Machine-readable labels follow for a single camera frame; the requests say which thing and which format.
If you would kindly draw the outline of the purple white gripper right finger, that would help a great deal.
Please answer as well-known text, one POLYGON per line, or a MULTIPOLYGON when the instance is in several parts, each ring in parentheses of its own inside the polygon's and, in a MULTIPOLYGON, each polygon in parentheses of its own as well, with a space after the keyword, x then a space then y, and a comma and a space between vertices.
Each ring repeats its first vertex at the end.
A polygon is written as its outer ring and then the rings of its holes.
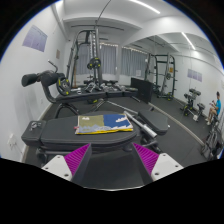
POLYGON ((145 185, 177 172, 183 168, 167 153, 157 154, 134 143, 133 154, 145 185))

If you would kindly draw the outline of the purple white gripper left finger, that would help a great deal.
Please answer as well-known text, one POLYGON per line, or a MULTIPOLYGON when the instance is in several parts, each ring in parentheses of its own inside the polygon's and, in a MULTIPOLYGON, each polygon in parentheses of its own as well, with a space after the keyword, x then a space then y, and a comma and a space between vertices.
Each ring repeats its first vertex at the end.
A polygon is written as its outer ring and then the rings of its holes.
POLYGON ((66 156, 56 155, 42 169, 65 180, 80 184, 91 155, 92 146, 86 144, 66 156))

